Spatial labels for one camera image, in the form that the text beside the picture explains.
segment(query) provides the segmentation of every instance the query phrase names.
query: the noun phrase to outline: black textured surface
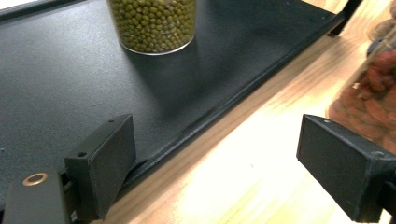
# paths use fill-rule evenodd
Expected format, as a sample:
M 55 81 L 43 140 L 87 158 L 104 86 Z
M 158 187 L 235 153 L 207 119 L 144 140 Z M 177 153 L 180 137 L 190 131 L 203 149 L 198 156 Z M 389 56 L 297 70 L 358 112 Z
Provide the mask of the black textured surface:
M 378 222 L 378 204 L 396 156 L 349 129 L 321 117 L 304 115 L 298 160 L 356 222 Z
M 105 0 L 0 24 L 0 204 L 23 172 L 62 169 L 66 152 L 128 113 L 135 183 L 343 19 L 295 0 L 197 2 L 194 40 L 161 57 L 122 49 Z

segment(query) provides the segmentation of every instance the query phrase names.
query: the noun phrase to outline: clear plastic container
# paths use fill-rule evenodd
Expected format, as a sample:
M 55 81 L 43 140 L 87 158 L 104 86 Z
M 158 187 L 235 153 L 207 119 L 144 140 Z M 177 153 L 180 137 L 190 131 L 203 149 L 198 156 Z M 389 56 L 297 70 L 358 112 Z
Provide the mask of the clear plastic container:
M 396 0 L 391 0 L 374 20 L 370 23 L 367 35 L 372 41 L 383 38 L 396 25 Z
M 186 47 L 195 32 L 195 0 L 107 0 L 120 43 L 161 55 Z
M 340 90 L 327 117 L 396 154 L 396 27 Z

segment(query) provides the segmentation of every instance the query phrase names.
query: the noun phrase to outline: light wood surface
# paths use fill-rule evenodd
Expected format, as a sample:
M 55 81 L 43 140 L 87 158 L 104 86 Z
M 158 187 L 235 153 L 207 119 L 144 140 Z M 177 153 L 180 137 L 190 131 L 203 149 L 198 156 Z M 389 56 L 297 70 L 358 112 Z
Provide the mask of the light wood surface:
M 346 4 L 306 2 L 334 13 Z M 296 149 L 302 114 L 324 117 L 388 2 L 362 1 L 343 33 L 323 36 L 93 223 L 352 223 Z

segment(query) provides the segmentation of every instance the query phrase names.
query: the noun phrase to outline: brass grommet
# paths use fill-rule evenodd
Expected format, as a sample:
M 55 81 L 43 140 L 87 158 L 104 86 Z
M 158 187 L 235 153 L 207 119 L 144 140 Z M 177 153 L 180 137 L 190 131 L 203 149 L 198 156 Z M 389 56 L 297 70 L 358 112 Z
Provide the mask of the brass grommet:
M 24 186 L 31 187 L 44 182 L 48 177 L 49 175 L 47 173 L 38 173 L 34 175 L 29 175 L 23 180 L 22 184 Z

